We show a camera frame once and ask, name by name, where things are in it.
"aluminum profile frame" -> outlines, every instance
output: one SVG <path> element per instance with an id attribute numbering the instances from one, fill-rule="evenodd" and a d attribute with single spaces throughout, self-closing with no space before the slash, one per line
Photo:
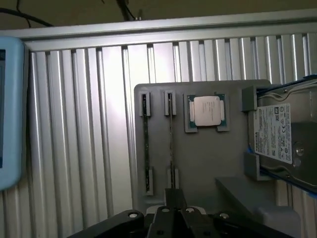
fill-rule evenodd
<path id="1" fill-rule="evenodd" d="M 27 175 L 0 195 L 0 237 L 66 237 L 130 209 L 139 83 L 317 72 L 317 9 L 0 31 L 31 51 Z M 276 182 L 276 202 L 316 237 L 314 199 Z"/>

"hard drive label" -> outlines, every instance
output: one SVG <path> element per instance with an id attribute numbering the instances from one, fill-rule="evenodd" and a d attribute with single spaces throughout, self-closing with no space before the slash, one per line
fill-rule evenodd
<path id="1" fill-rule="evenodd" d="M 255 152 L 291 164 L 291 105 L 258 107 L 254 112 Z"/>

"gray mounting plate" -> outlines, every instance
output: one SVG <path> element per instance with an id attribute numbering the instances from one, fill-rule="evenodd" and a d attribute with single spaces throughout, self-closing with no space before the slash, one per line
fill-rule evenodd
<path id="1" fill-rule="evenodd" d="M 164 189 L 168 185 L 169 120 L 165 116 L 164 92 L 175 92 L 176 115 L 173 116 L 175 166 L 179 172 L 179 186 L 183 189 L 188 205 L 205 208 L 207 213 L 234 210 L 225 195 L 217 189 L 216 177 L 245 177 L 243 155 L 248 148 L 248 117 L 241 112 L 241 89 L 249 86 L 268 86 L 267 80 L 214 81 L 190 83 L 140 84 L 135 87 L 135 133 L 137 155 L 137 188 L 134 208 L 145 212 L 148 207 L 164 203 Z M 140 95 L 150 93 L 149 157 L 153 168 L 153 195 L 145 192 L 144 132 L 140 116 Z M 209 96 L 225 93 L 229 101 L 229 131 L 216 127 L 198 128 L 185 133 L 184 95 Z M 267 191 L 274 202 L 274 183 L 261 182 L 258 186 Z"/>

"gray panel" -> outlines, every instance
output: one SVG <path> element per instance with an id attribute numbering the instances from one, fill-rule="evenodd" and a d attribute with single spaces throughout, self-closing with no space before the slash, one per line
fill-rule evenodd
<path id="1" fill-rule="evenodd" d="M 101 35 L 99 37 L 75 37 L 69 38 L 67 41 L 55 39 L 53 41 L 39 39 L 36 43 L 31 40 L 27 42 L 27 46 L 32 51 L 54 51 L 65 49 L 92 48 L 100 46 L 118 46 L 118 45 L 133 45 L 147 43 L 166 43 L 178 41 L 197 41 L 204 39 L 230 39 L 240 37 L 254 36 L 273 36 L 286 34 L 302 34 L 303 32 L 314 32 L 316 23 L 290 23 L 270 25 L 250 26 L 244 25 L 240 27 L 202 27 L 194 29 L 194 32 L 186 29 L 184 31 L 157 31 L 147 34 L 126 35 L 117 32 L 113 35 Z"/>
<path id="2" fill-rule="evenodd" d="M 107 200 L 106 200 L 106 183 L 105 183 L 105 165 L 104 165 L 104 149 L 102 138 L 102 125 L 100 115 L 100 103 L 99 103 L 99 82 L 97 71 L 97 54 L 96 49 L 88 49 L 88 61 L 89 61 L 89 79 L 90 79 L 90 100 L 91 100 L 91 114 L 93 124 L 93 160 L 94 160 L 94 176 L 97 195 L 97 214 L 98 221 L 103 221 L 108 217 L 107 215 Z"/>
<path id="3" fill-rule="evenodd" d="M 310 59 L 309 59 L 309 46 L 308 46 L 308 34 L 303 35 L 303 47 L 304 47 L 304 67 L 305 75 L 310 73 Z"/>
<path id="4" fill-rule="evenodd" d="M 303 209 L 304 209 L 304 223 L 307 237 L 317 237 L 316 233 L 316 217 L 314 207 L 314 198 L 311 197 L 307 192 L 303 193 Z"/>
<path id="5" fill-rule="evenodd" d="M 72 232 L 83 229 L 82 196 L 79 176 L 79 148 L 77 136 L 76 105 L 72 55 L 70 51 L 62 52 L 62 68 L 65 87 L 65 106 L 68 142 L 68 161 L 71 197 Z"/>
<path id="6" fill-rule="evenodd" d="M 201 81 L 207 81 L 205 45 L 201 43 L 199 43 L 199 63 L 200 63 Z"/>
<path id="7" fill-rule="evenodd" d="M 156 83 L 175 82 L 173 44 L 154 44 Z"/>
<path id="8" fill-rule="evenodd" d="M 267 78 L 267 67 L 266 67 L 266 57 L 265 57 L 265 38 L 256 37 L 256 65 L 257 65 L 257 75 L 258 79 Z"/>
<path id="9" fill-rule="evenodd" d="M 253 79 L 254 66 L 252 64 L 251 54 L 251 40 L 250 38 L 241 39 L 241 66 L 242 66 L 242 79 Z"/>
<path id="10" fill-rule="evenodd" d="M 303 191 L 295 186 L 293 187 L 293 209 L 295 212 L 298 213 L 298 215 L 301 218 L 301 232 L 303 238 L 307 237 L 306 235 L 306 229 L 305 229 L 305 215 L 304 215 L 304 209 L 303 209 Z"/>
<path id="11" fill-rule="evenodd" d="M 232 79 L 241 80 L 241 64 L 240 64 L 240 46 L 239 39 L 230 39 L 230 53 L 231 53 L 231 70 Z"/>
<path id="12" fill-rule="evenodd" d="M 309 74 L 317 73 L 317 35 L 315 33 L 307 34 Z"/>
<path id="13" fill-rule="evenodd" d="M 193 82 L 199 82 L 202 80 L 201 64 L 200 64 L 200 56 L 199 56 L 199 42 L 191 41 L 189 44 L 190 44 L 192 80 Z"/>
<path id="14" fill-rule="evenodd" d="M 291 50 L 291 36 L 281 36 L 282 52 L 283 52 L 283 74 L 284 82 L 289 83 L 294 81 L 293 63 L 292 63 L 292 50 Z"/>
<path id="15" fill-rule="evenodd" d="M 293 61 L 293 74 L 295 80 L 302 79 L 305 76 L 304 66 L 304 47 L 302 34 L 292 35 L 292 61 Z"/>
<path id="16" fill-rule="evenodd" d="M 156 84 L 138 85 L 135 93 L 149 92 L 151 95 L 151 114 L 148 120 L 149 127 L 149 159 L 150 166 L 154 168 L 154 192 L 153 196 L 144 196 L 145 172 L 144 172 L 144 135 L 143 120 L 139 116 L 139 99 L 135 98 L 136 106 L 136 149 L 138 168 L 138 203 L 137 210 L 145 212 L 149 206 L 163 203 L 164 188 L 168 183 L 166 171 L 169 165 L 169 120 L 165 117 L 165 103 L 162 91 L 172 90 L 175 94 L 177 114 L 173 117 L 174 161 L 179 173 L 179 181 L 188 204 L 195 204 L 208 213 L 214 213 L 221 209 L 232 209 L 230 204 L 224 201 L 220 191 L 215 186 L 215 177 L 237 176 L 243 177 L 243 153 L 248 144 L 247 117 L 240 111 L 239 98 L 241 89 L 251 85 L 267 85 L 267 80 L 240 80 L 222 82 L 191 82 L 187 84 Z M 227 92 L 230 109 L 230 131 L 218 132 L 215 127 L 198 128 L 198 133 L 186 135 L 184 131 L 184 107 L 183 95 L 210 95 L 214 92 Z M 234 149 L 217 152 L 217 148 L 224 145 L 234 145 Z M 193 158 L 199 157 L 199 163 Z M 264 186 L 270 190 L 271 202 L 275 202 L 275 183 L 266 183 Z"/>
<path id="17" fill-rule="evenodd" d="M 33 197 L 34 203 L 34 221 L 35 234 L 40 237 L 47 236 L 47 215 L 45 211 L 45 193 L 46 187 L 44 184 L 44 165 L 42 161 L 42 133 L 40 126 L 41 115 L 39 105 L 39 82 L 38 82 L 38 67 L 37 57 L 35 53 L 31 53 L 31 70 L 29 83 L 29 119 L 30 119 L 30 144 L 32 151 L 32 179 L 33 179 Z"/>
<path id="18" fill-rule="evenodd" d="M 155 60 L 154 60 L 154 48 L 153 46 L 148 47 L 148 61 L 149 61 L 149 78 L 150 83 L 156 83 L 155 75 Z"/>
<path id="19" fill-rule="evenodd" d="M 267 76 L 272 84 L 280 84 L 281 77 L 279 71 L 278 47 L 275 36 L 265 38 Z"/>
<path id="20" fill-rule="evenodd" d="M 56 156 L 54 160 L 55 187 L 56 195 L 59 197 L 56 200 L 59 216 L 57 222 L 60 222 L 58 224 L 59 227 L 63 224 L 62 229 L 58 229 L 58 235 L 67 237 L 72 234 L 72 219 L 68 173 L 69 150 L 66 140 L 67 126 L 61 52 L 51 52 L 50 69 L 53 154 Z"/>
<path id="21" fill-rule="evenodd" d="M 41 161 L 36 165 L 32 163 L 32 168 L 39 170 L 43 178 L 40 178 L 40 182 L 43 183 L 44 188 L 43 194 L 43 208 L 42 219 L 45 223 L 44 231 L 45 236 L 47 237 L 56 237 L 58 234 L 57 230 L 57 218 L 56 218 L 56 202 L 55 202 L 55 180 L 54 180 L 54 168 L 53 168 L 53 149 L 52 149 L 52 132 L 51 132 L 51 112 L 50 112 L 50 95 L 49 95 L 49 75 L 48 75 L 48 61 L 46 54 L 44 52 L 37 53 L 37 76 L 35 80 L 38 82 L 38 106 L 39 106 L 39 117 L 40 124 L 37 124 L 36 127 L 39 127 L 40 138 L 37 138 L 36 141 L 32 142 L 31 145 L 35 145 L 36 148 L 31 148 L 32 155 L 33 153 L 38 153 L 38 159 Z"/>
<path id="22" fill-rule="evenodd" d="M 129 138 L 129 158 L 131 171 L 136 169 L 135 122 L 134 122 L 134 88 L 140 83 L 149 83 L 149 68 L 146 45 L 128 46 L 123 54 L 125 95 L 127 108 L 127 127 Z M 136 174 L 131 173 L 131 180 L 136 181 Z M 132 188 L 133 201 L 136 201 L 136 187 Z"/>
<path id="23" fill-rule="evenodd" d="M 276 180 L 275 187 L 279 188 L 275 190 L 276 204 L 278 206 L 289 206 L 287 196 L 287 183 L 282 180 Z"/>
<path id="24" fill-rule="evenodd" d="M 224 40 L 224 54 L 225 54 L 225 65 L 227 69 L 227 80 L 232 80 L 232 72 L 231 72 L 231 56 L 230 56 L 230 42 L 225 39 Z"/>
<path id="25" fill-rule="evenodd" d="M 224 40 L 215 40 L 217 80 L 227 80 L 226 54 Z"/>
<path id="26" fill-rule="evenodd" d="M 180 71 L 181 71 L 181 81 L 189 82 L 190 81 L 190 66 L 188 62 L 188 45 L 187 42 L 179 43 L 179 61 L 180 61 Z"/>
<path id="27" fill-rule="evenodd" d="M 32 237 L 32 227 L 31 227 L 31 213 L 30 213 L 30 191 L 29 191 L 29 177 L 24 177 L 19 185 L 18 189 L 18 206 L 19 210 L 18 216 L 20 223 L 16 224 L 16 228 L 18 225 L 21 226 L 20 231 L 21 235 L 24 238 Z"/>
<path id="28" fill-rule="evenodd" d="M 215 81 L 217 79 L 215 68 L 215 53 L 214 53 L 214 41 L 206 40 L 205 44 L 205 62 L 206 62 L 206 76 L 207 81 Z"/>
<path id="29" fill-rule="evenodd" d="M 104 59 L 101 50 L 97 51 L 97 69 L 99 76 L 99 93 L 100 93 L 100 114 L 102 125 L 102 140 L 104 149 L 104 162 L 105 162 L 105 179 L 106 179 L 106 206 L 108 216 L 113 216 L 113 196 L 111 190 L 111 169 L 109 158 L 109 137 L 106 119 L 106 92 L 105 92 L 105 79 L 104 79 Z"/>
<path id="30" fill-rule="evenodd" d="M 7 212 L 7 234 L 11 237 L 21 237 L 21 220 L 19 214 L 18 188 L 12 187 L 3 192 L 5 196 L 6 206 L 13 207 Z"/>
<path id="31" fill-rule="evenodd" d="M 5 237 L 6 234 L 6 217 L 5 217 L 5 200 L 4 193 L 0 194 L 0 237 Z"/>
<path id="32" fill-rule="evenodd" d="M 92 154 L 92 122 L 90 115 L 90 92 L 88 56 L 86 50 L 76 50 L 75 60 L 75 95 L 79 148 L 79 171 L 82 185 L 82 206 L 84 227 L 91 226 L 98 221 L 96 207 L 95 165 Z"/>
<path id="33" fill-rule="evenodd" d="M 117 214 L 132 207 L 121 47 L 103 48 L 103 63 L 113 212 Z"/>
<path id="34" fill-rule="evenodd" d="M 173 45 L 173 56 L 174 56 L 175 82 L 181 82 L 182 74 L 180 69 L 179 44 Z"/>

